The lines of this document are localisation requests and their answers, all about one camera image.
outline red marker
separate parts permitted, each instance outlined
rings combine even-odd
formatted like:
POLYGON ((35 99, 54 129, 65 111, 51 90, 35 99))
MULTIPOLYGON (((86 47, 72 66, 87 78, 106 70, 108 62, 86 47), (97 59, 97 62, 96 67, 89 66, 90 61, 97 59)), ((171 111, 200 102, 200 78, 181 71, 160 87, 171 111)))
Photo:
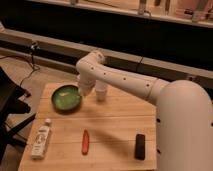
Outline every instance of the red marker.
POLYGON ((87 155, 88 151, 89 151, 89 133, 87 130, 84 130, 81 152, 83 155, 87 155))

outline black object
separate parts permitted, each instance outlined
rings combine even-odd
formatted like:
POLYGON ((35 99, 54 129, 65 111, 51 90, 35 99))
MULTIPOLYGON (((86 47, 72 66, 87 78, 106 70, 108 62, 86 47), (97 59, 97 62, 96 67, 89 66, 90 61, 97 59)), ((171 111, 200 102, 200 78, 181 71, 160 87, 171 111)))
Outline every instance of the black object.
POLYGON ((18 98, 25 94, 25 90, 16 85, 0 67, 0 162, 8 144, 25 147, 26 142, 13 138, 22 128, 29 124, 35 115, 7 130, 5 121, 11 113, 21 114, 30 112, 30 107, 18 98))
POLYGON ((145 160, 145 135, 143 134, 136 135, 135 158, 145 160))

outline white cup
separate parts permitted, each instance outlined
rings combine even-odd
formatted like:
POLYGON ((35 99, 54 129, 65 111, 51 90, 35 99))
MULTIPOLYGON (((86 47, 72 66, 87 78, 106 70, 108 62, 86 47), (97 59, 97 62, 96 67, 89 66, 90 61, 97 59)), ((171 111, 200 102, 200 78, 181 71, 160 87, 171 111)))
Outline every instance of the white cup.
POLYGON ((107 95, 107 84, 105 82, 96 80, 95 93, 97 101, 105 101, 107 95))

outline floor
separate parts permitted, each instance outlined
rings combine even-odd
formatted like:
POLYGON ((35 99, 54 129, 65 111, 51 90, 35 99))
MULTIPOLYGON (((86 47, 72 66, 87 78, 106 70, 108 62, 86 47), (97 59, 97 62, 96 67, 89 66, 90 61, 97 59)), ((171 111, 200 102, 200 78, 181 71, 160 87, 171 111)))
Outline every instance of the floor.
MULTIPOLYGON (((0 59, 0 66, 7 73, 7 75, 14 82, 16 82, 16 84, 19 84, 21 80, 24 77, 28 76, 28 74, 31 72, 31 68, 26 62, 13 58, 0 59)), ((10 115, 8 123, 10 125, 15 125, 18 122, 22 121, 24 118, 29 117, 31 114, 36 112, 40 96, 46 83, 69 81, 76 81, 76 75, 59 71, 53 68, 40 66, 40 70, 33 73, 33 75, 29 79, 25 80, 22 84, 22 87, 26 88, 32 94, 31 97, 22 99, 31 107, 30 114, 10 115)), ((22 137, 27 138, 30 128, 31 125, 28 125, 19 134, 22 137)), ((2 161, 2 164, 0 165, 0 171, 18 170, 22 153, 22 148, 14 148, 8 145, 6 153, 4 155, 4 159, 2 161)))

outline wooden table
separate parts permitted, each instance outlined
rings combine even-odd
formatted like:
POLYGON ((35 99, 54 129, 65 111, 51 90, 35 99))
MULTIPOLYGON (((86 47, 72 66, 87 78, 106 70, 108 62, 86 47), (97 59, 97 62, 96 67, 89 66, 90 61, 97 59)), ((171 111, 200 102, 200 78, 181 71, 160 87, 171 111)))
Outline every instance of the wooden table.
POLYGON ((105 102, 97 102, 95 92, 92 92, 82 100, 78 110, 61 115, 53 109, 51 95, 64 84, 46 85, 19 171, 156 169, 154 106, 109 86, 105 102), (35 161, 30 158, 32 144, 46 118, 52 119, 50 142, 45 158, 35 161), (90 136, 90 148, 86 156, 81 154, 84 129, 88 130, 90 136), (146 136, 144 161, 134 158, 135 136, 138 133, 146 136))

